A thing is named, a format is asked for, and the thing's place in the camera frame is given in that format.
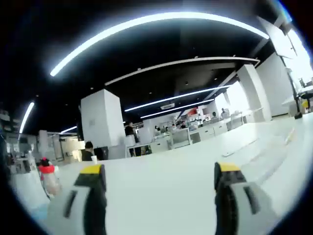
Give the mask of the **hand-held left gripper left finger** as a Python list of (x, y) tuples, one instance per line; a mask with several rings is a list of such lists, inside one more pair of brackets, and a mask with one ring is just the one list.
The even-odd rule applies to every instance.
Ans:
[(50, 235), (105, 235), (106, 175), (102, 164), (84, 167), (73, 184), (59, 192), (47, 211)]

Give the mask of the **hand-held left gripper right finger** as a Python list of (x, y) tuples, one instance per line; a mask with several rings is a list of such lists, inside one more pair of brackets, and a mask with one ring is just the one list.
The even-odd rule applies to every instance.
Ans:
[(272, 200), (234, 164), (216, 162), (214, 189), (217, 235), (267, 235), (279, 218)]

